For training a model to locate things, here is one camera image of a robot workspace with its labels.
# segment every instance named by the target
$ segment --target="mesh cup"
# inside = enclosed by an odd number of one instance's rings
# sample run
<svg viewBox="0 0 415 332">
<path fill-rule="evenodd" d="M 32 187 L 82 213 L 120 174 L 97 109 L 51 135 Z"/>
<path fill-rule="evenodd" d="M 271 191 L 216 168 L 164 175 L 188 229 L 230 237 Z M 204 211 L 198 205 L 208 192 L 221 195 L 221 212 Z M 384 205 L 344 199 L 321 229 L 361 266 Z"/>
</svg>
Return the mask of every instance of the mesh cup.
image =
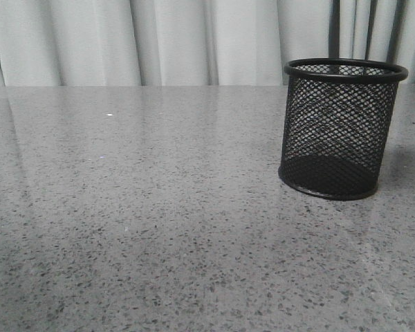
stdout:
<svg viewBox="0 0 415 332">
<path fill-rule="evenodd" d="M 301 59 L 290 75 L 279 177 L 333 200 L 377 188 L 401 66 L 352 59 Z"/>
</svg>

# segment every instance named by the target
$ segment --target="table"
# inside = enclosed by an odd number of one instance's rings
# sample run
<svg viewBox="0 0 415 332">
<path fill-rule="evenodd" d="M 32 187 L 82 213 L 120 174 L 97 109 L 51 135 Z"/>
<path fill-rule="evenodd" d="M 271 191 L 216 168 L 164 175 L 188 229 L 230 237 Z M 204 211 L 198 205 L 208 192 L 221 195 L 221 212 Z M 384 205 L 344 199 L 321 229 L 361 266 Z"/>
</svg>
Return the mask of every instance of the table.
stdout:
<svg viewBox="0 0 415 332">
<path fill-rule="evenodd" d="M 279 180 L 285 102 L 0 88 L 0 331 L 415 331 L 415 84 L 361 201 Z"/>
</svg>

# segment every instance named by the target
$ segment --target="gray speckled countertop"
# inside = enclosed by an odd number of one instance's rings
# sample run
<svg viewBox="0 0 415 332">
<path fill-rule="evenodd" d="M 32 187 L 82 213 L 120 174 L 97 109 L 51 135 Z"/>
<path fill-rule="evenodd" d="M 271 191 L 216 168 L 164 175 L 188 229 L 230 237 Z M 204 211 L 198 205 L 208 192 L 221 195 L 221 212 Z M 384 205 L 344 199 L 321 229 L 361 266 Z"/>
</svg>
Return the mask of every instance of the gray speckled countertop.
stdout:
<svg viewBox="0 0 415 332">
<path fill-rule="evenodd" d="M 415 85 L 361 201 L 278 179 L 285 102 L 0 88 L 0 331 L 415 331 Z"/>
</svg>

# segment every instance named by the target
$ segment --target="black mesh pen holder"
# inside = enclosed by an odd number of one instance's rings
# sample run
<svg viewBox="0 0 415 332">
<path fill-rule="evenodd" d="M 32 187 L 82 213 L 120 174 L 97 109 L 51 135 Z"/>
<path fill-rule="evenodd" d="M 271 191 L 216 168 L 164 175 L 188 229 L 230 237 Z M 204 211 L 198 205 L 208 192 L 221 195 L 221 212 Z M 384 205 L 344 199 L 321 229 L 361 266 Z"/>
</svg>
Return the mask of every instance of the black mesh pen holder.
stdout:
<svg viewBox="0 0 415 332">
<path fill-rule="evenodd" d="M 301 59 L 290 75 L 279 177 L 324 199 L 363 199 L 377 188 L 401 66 Z"/>
</svg>

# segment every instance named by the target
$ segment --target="curtain fold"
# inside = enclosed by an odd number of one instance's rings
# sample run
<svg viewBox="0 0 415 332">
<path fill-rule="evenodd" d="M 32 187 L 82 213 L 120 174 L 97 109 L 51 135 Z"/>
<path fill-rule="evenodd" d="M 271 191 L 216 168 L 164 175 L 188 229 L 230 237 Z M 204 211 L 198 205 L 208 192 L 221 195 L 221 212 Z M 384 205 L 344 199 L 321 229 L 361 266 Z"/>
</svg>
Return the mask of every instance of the curtain fold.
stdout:
<svg viewBox="0 0 415 332">
<path fill-rule="evenodd" d="M 329 55 L 415 82 L 415 0 L 0 0 L 0 85 L 279 85 Z"/>
</svg>

